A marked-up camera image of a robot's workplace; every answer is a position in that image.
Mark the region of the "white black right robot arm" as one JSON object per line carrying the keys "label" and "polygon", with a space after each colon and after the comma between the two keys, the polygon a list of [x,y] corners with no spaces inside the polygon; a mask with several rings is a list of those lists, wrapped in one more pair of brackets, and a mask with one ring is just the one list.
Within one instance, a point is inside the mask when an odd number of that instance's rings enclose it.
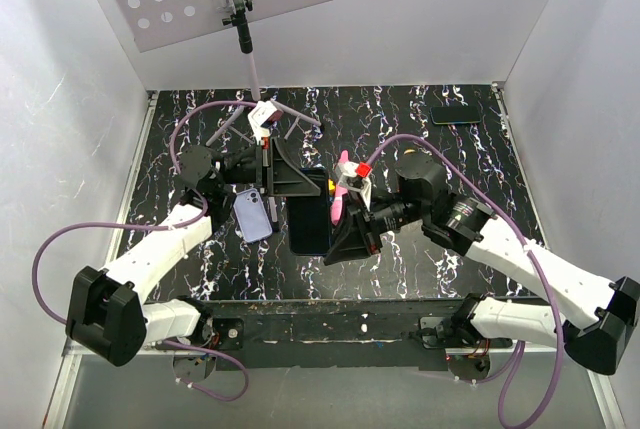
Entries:
{"label": "white black right robot arm", "polygon": [[588,273],[531,240],[496,210],[450,191],[445,168],[422,152],[396,165],[398,190],[376,190],[365,163],[340,161],[337,185],[345,189],[341,216],[324,256],[327,265],[380,252],[381,236],[414,222],[434,244],[487,265],[544,299],[542,305],[501,302],[468,295],[427,334],[432,341],[475,346],[512,339],[560,346],[576,363],[612,375],[639,322],[639,284]]}

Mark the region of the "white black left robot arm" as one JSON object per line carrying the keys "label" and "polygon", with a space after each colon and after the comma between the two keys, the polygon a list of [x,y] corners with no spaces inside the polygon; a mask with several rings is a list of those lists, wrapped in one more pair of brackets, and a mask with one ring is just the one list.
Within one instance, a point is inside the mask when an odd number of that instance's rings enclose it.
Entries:
{"label": "white black left robot arm", "polygon": [[101,269],[74,278],[66,335],[120,367],[152,343],[176,338],[193,349],[211,344],[213,313],[189,297],[151,303],[154,287],[229,218],[234,184],[258,196],[315,197],[321,189],[296,166],[282,139],[269,137],[239,152],[190,146],[179,158],[185,191],[166,219],[138,244]]}

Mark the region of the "teal smartphone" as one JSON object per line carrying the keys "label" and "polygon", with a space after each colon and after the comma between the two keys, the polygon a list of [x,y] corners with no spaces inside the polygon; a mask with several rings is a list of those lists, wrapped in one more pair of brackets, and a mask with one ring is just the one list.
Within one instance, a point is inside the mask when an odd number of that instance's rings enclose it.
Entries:
{"label": "teal smartphone", "polygon": [[475,106],[437,106],[430,109],[430,115],[435,125],[471,125],[482,120]]}

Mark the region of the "lilac phone case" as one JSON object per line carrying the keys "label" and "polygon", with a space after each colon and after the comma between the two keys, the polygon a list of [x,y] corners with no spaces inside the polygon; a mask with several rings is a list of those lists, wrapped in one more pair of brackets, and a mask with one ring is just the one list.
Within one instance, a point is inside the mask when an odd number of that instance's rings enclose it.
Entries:
{"label": "lilac phone case", "polygon": [[257,190],[248,189],[237,193],[233,209],[246,243],[256,243],[273,234],[265,205]]}

